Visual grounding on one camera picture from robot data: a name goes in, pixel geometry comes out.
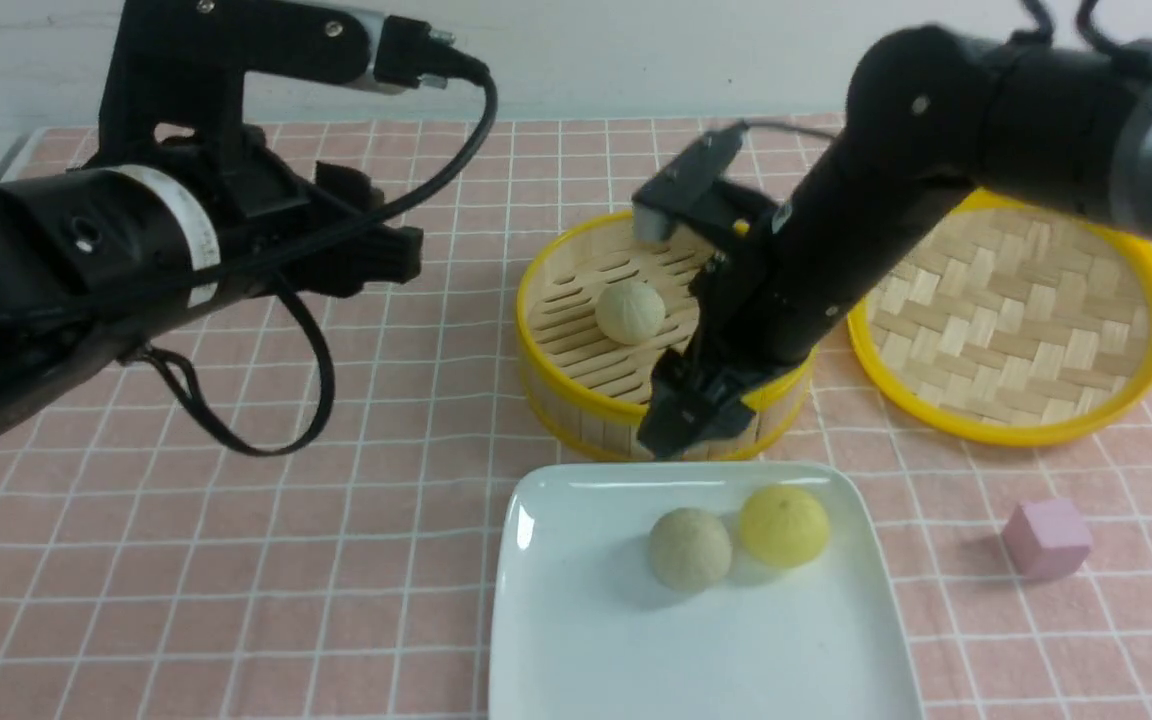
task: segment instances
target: white plate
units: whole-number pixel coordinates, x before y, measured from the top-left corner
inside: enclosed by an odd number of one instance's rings
[[[660,585],[646,535],[676,507],[728,520],[772,483],[824,502],[812,564],[732,575],[685,600]],[[547,468],[503,525],[492,720],[922,720],[900,612],[861,493],[799,462]]]

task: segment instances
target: woven bamboo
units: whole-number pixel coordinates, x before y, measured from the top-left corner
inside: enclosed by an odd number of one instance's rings
[[[1091,229],[1029,209],[946,218],[870,293],[882,363],[930,406],[1048,425],[1105,406],[1140,370],[1146,293]]]
[[[699,310],[687,282],[711,255],[687,228],[667,245],[643,245],[622,213],[573,229],[532,263],[518,291],[522,381],[550,432],[598,458],[652,458],[635,441],[652,396],[652,367],[664,348],[682,350],[695,332]],[[622,346],[598,328],[594,303],[605,287],[630,278],[660,293],[666,320],[652,340]],[[799,410],[808,370],[746,397],[758,415],[742,437],[695,447],[685,460],[749,457],[770,446]]]

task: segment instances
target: pink checkered tablecloth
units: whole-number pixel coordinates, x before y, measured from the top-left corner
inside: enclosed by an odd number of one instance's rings
[[[297,456],[220,452],[146,370],[108,370],[1,439],[0,717],[483,719],[506,502],[526,471],[579,461],[526,410],[513,288],[559,229],[624,209],[705,126],[500,123],[462,179],[407,218],[429,232],[419,281],[311,301],[340,402]],[[465,132],[270,128],[297,169],[361,165],[392,195]],[[88,129],[52,129],[23,174],[93,146]],[[732,174],[778,196],[820,152],[766,132],[753,146]],[[168,346],[195,357],[244,435],[287,441],[305,419],[310,354],[279,306],[247,302]],[[884,402],[838,334],[768,456],[828,462],[859,484],[929,719],[1152,719],[1152,395],[1053,450],[969,446]],[[1044,497],[1073,498],[1097,545],[1076,577],[1024,588],[996,530]]]

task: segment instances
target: pink cube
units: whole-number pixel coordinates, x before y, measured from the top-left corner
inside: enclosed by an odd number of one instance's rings
[[[1011,563],[1025,579],[1064,578],[1078,571],[1092,553],[1092,532],[1078,507],[1066,498],[1021,502],[1002,541]]]

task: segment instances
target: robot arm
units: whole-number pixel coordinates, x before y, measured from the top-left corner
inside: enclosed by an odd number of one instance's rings
[[[0,183],[0,434],[114,361],[146,361],[218,441],[250,455],[303,447],[328,419],[328,347],[298,291],[349,297],[420,273],[419,228],[384,222],[427,200],[485,141],[484,63],[415,18],[287,0],[126,0],[82,169]],[[461,78],[486,109],[447,168],[385,202],[354,168],[298,177],[243,123],[248,73],[394,94]],[[160,124],[191,135],[159,141]],[[278,450],[210,411],[188,359],[150,343],[242,300],[278,296],[320,365],[320,410]]]
[[[1009,41],[942,26],[884,37],[854,74],[846,129],[785,204],[721,177],[749,124],[650,179],[637,236],[687,223],[717,255],[690,286],[698,331],[654,367],[639,441],[676,457],[741,433],[753,418],[741,397],[804,363],[977,187],[1152,240],[1152,41],[1116,46],[1079,20],[1098,51],[1053,50],[1049,26]]]

